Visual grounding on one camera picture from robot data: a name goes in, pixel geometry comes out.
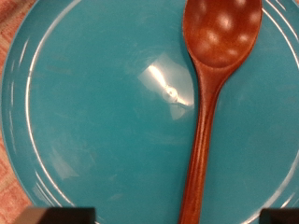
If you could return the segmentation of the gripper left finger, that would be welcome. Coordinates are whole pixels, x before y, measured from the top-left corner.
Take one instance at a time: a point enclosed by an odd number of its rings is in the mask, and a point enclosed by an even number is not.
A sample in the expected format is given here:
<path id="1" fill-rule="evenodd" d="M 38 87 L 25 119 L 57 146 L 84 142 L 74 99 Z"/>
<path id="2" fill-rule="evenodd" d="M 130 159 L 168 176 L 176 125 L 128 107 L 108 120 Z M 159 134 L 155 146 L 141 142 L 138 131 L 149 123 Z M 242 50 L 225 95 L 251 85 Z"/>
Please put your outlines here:
<path id="1" fill-rule="evenodd" d="M 13 224 L 95 224 L 95 209 L 27 207 Z"/>

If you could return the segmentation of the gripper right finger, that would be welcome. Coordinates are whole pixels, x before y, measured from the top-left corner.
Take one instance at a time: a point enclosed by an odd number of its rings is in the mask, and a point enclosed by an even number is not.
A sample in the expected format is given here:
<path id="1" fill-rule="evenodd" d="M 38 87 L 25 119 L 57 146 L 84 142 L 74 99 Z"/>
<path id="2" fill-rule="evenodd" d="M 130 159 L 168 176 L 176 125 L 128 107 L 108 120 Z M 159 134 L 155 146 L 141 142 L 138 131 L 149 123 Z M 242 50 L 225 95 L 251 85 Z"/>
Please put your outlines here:
<path id="1" fill-rule="evenodd" d="M 260 224 L 299 224 L 299 209 L 263 209 Z"/>

